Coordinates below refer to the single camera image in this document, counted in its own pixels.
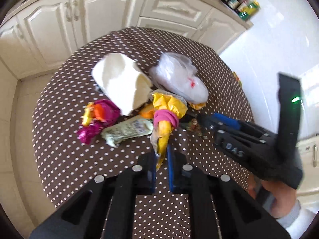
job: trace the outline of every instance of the pink band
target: pink band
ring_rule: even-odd
[[[174,128],[178,127],[179,120],[175,113],[169,110],[157,110],[154,114],[154,127],[157,127],[157,124],[166,120],[172,124]]]

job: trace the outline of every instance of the polka dot tablecloth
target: polka dot tablecloth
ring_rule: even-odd
[[[100,136],[90,145],[77,140],[84,107],[90,101],[105,98],[95,91],[91,69],[110,52],[132,58],[146,74],[163,52],[186,55],[209,90],[203,112],[253,121],[243,90],[213,49],[161,30],[132,27],[112,32],[80,48],[59,68],[42,91],[34,111],[33,143],[38,171],[44,191],[56,207],[95,175],[118,175],[136,163],[139,155],[151,150],[149,136],[128,139],[118,148],[109,147]],[[119,122],[126,119],[122,116]],[[170,143],[205,173],[226,173],[246,188],[248,172],[218,151],[212,134],[207,135],[203,140],[179,128],[172,133]],[[170,193],[164,162],[157,172],[156,194],[137,196],[133,238],[189,238],[189,229],[188,197]]]

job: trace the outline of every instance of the round table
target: round table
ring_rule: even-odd
[[[131,27],[98,38],[76,51],[59,68],[42,91],[33,115],[38,171],[44,191],[56,207],[95,175],[118,175],[136,163],[140,154],[151,150],[149,136],[128,139],[118,148],[109,147],[100,136],[90,145],[77,139],[84,107],[90,101],[106,98],[95,91],[91,69],[110,52],[132,58],[146,74],[163,52],[186,55],[209,90],[203,112],[254,120],[243,90],[213,49],[174,33],[149,28]],[[126,119],[121,116],[118,121]],[[178,128],[170,143],[205,173],[228,174],[246,188],[247,170],[218,151],[212,144],[212,134],[208,131],[207,135],[207,139],[202,139]],[[165,162],[157,172],[156,184],[155,195],[136,199],[133,238],[189,238],[188,197],[169,192]]]

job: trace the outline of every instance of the metal bolt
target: metal bolt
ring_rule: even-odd
[[[182,168],[184,171],[187,171],[187,172],[193,169],[193,167],[190,164],[184,164]]]
[[[229,182],[229,181],[230,181],[230,177],[229,177],[229,175],[227,175],[227,174],[222,174],[222,175],[221,175],[221,180],[222,180],[223,182]]]
[[[139,164],[133,165],[132,167],[133,172],[140,172],[141,170],[143,170],[143,167]]]
[[[96,183],[104,182],[104,180],[105,180],[105,178],[104,178],[103,175],[97,175],[97,176],[94,177],[94,181],[95,181]]]

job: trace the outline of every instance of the person's hand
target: person's hand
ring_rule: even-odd
[[[288,215],[296,203],[297,191],[280,181],[261,181],[262,186],[270,191],[275,201],[272,204],[271,215],[274,218],[281,218]],[[248,193],[255,199],[254,188],[256,182],[252,174],[248,177]]]

